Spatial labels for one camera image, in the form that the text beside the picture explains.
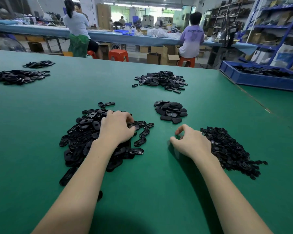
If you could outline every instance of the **hand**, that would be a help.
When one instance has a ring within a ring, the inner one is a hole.
[[[128,128],[127,122],[134,123],[133,117],[128,112],[109,110],[106,118],[101,120],[99,139],[107,139],[113,145],[119,145],[135,133],[135,127]]]
[[[211,160],[213,163],[219,164],[218,158],[211,153],[211,142],[202,135],[201,131],[193,130],[183,124],[175,131],[175,135],[179,135],[183,131],[184,135],[180,139],[173,136],[170,138],[170,142],[180,153],[201,163],[205,163],[205,160]]]

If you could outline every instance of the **pile of small black parts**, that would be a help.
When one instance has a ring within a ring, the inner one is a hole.
[[[174,91],[180,94],[182,90],[185,90],[184,86],[188,84],[183,76],[174,75],[171,71],[159,71],[156,73],[147,73],[141,77],[135,77],[135,80],[139,81],[139,85],[146,84],[148,86],[162,86],[165,90]]]
[[[235,139],[231,138],[224,128],[208,126],[207,129],[201,128],[200,130],[211,142],[211,152],[219,159],[223,169],[238,170],[256,180],[256,177],[261,174],[258,165],[262,163],[268,165],[266,161],[250,160],[250,154]]]
[[[50,71],[31,71],[31,70],[3,70],[0,71],[0,82],[3,84],[26,84],[34,82],[37,79],[44,79],[50,76]]]
[[[290,78],[293,79],[293,74],[289,74],[288,72],[281,71],[280,68],[264,68],[264,67],[243,67],[241,65],[239,66],[233,66],[235,69],[237,69],[240,72],[247,73],[247,74],[260,74],[260,75],[266,75],[266,76],[274,76],[279,78]]]
[[[52,61],[39,61],[39,62],[29,62],[25,65],[23,65],[23,67],[28,67],[28,68],[35,68],[35,69],[38,69],[38,68],[43,68],[43,67],[46,67],[46,66],[52,66],[54,65],[55,63],[52,62]]]
[[[114,102],[98,103],[99,109],[89,109],[82,111],[84,114],[82,117],[76,119],[76,123],[72,128],[67,131],[59,143],[60,147],[68,145],[68,149],[64,152],[65,165],[71,167],[64,177],[60,180],[60,185],[65,186],[72,178],[77,168],[82,164],[85,157],[90,151],[91,144],[94,140],[98,139],[100,135],[100,127],[102,118],[106,117],[108,110],[105,106],[114,105]],[[147,124],[145,121],[135,121],[133,124],[128,123],[128,127],[134,126],[136,128],[134,136],[137,134],[137,130],[144,128],[144,131],[140,133],[140,139],[134,142],[135,147],[139,147],[144,144],[146,136],[150,133],[149,129],[154,126],[153,123]],[[112,172],[115,168],[120,166],[123,159],[133,159],[135,155],[142,155],[143,149],[132,149],[131,139],[121,143],[117,146],[113,152],[111,159],[107,165],[106,171]]]
[[[161,115],[163,121],[172,121],[173,124],[182,122],[182,117],[188,115],[187,110],[182,107],[182,104],[169,101],[156,101],[154,103],[155,110]]]

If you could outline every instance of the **light blue shirt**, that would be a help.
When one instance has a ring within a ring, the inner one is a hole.
[[[87,27],[90,27],[90,24],[86,16],[83,14],[73,11],[71,18],[66,14],[63,17],[63,21],[71,34],[75,36],[86,35],[88,38],[90,38],[87,31]]]

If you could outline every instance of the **green apron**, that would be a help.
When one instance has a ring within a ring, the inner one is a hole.
[[[75,36],[73,34],[70,34],[69,39],[70,46],[68,48],[68,51],[72,52],[74,57],[86,57],[89,38],[86,35]]]

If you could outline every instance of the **purple and white gradient t-shirt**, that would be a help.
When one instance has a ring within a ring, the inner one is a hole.
[[[200,44],[204,41],[204,31],[198,25],[188,26],[182,32],[180,41],[183,42],[183,45],[179,48],[182,57],[197,57],[200,52]]]

